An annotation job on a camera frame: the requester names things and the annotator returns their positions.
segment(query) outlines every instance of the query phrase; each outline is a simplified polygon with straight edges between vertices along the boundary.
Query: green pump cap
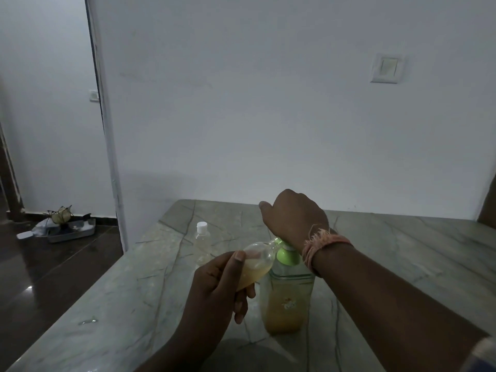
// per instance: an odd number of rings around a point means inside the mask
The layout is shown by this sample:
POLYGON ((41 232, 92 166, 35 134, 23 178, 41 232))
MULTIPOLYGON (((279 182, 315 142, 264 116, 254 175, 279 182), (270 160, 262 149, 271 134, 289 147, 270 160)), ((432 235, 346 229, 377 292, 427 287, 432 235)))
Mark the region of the green pump cap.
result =
POLYGON ((288 266, 295 266, 300 263, 300 255, 292 246, 289 246, 280 238, 276 238, 274 242, 280 247, 276 255, 276 258, 280 263, 288 266))

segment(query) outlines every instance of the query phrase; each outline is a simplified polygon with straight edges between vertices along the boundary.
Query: sleeve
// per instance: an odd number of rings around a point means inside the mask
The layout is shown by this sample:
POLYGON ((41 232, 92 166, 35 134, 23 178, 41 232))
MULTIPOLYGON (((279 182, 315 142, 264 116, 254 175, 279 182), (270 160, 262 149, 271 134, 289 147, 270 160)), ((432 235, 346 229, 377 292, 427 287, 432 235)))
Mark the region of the sleeve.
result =
POLYGON ((496 372, 496 339, 485 338, 476 344, 460 372, 496 372))

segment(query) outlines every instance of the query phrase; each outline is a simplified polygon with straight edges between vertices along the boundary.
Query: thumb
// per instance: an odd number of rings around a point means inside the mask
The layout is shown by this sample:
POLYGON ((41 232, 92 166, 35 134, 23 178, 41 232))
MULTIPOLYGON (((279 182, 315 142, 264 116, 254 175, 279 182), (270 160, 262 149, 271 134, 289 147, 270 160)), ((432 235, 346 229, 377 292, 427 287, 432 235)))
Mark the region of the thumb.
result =
POLYGON ((223 294, 235 294, 238 288, 241 271, 245 265, 246 253, 238 250, 233 253, 220 277, 220 282, 215 291, 223 294))
POLYGON ((272 212, 272 205, 268 202, 262 201, 258 204, 260 208, 260 212, 262 213, 262 219, 265 225, 267 225, 269 221, 269 214, 272 212))

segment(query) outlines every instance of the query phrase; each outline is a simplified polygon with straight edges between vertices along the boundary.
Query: metal tray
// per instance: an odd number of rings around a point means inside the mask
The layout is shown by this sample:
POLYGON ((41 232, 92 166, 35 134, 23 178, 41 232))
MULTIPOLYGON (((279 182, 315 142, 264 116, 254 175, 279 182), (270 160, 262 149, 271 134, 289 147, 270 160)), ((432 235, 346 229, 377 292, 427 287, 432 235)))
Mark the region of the metal tray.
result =
MULTIPOLYGON (((59 227, 50 227, 48 229, 48 234, 47 234, 47 239, 48 242, 53 244, 53 243, 60 243, 60 242, 65 242, 67 240, 72 240, 72 239, 79 239, 80 237, 85 237, 85 236, 91 236, 95 233, 96 230, 96 220, 95 218, 90 218, 88 219, 88 223, 93 226, 93 228, 85 231, 73 231, 69 232, 66 234, 61 234, 59 235, 60 232, 60 226, 59 227)), ((75 228, 81 228, 84 225, 84 221, 74 221, 74 222, 68 222, 70 229, 75 229, 75 228)))

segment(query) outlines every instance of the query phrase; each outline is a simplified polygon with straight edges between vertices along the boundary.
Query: white wall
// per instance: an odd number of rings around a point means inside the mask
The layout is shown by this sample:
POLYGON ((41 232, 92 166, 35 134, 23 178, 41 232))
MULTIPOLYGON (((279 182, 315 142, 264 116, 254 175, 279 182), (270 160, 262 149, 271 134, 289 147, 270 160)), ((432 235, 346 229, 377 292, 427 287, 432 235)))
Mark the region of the white wall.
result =
POLYGON ((171 198, 473 219, 496 0, 92 0, 130 240, 171 198), (369 83, 376 53, 402 83, 369 83), (137 216, 134 212, 140 208, 137 216))
POLYGON ((26 211, 115 216, 84 0, 0 0, 2 127, 26 211))

